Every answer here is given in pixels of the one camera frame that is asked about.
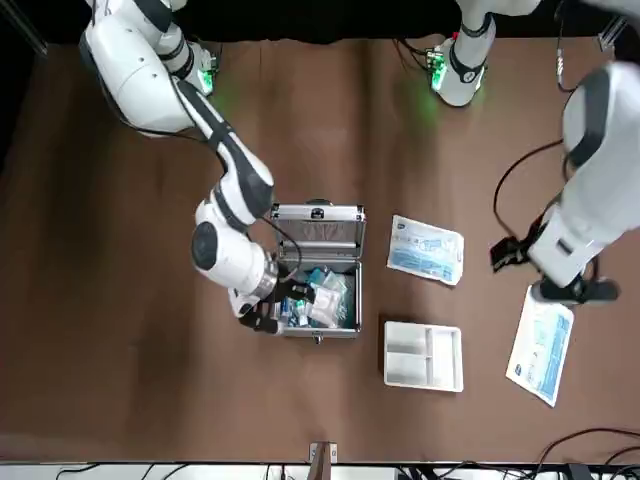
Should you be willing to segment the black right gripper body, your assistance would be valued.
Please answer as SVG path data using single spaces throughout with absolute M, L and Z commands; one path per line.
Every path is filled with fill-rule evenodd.
M 281 293 L 281 284 L 286 281 L 297 281 L 294 278 L 289 278 L 290 271 L 283 263 L 278 263 L 278 275 L 276 285 L 271 292 L 271 294 L 267 297 L 267 302 L 270 304 L 280 303 L 285 297 L 282 296 Z

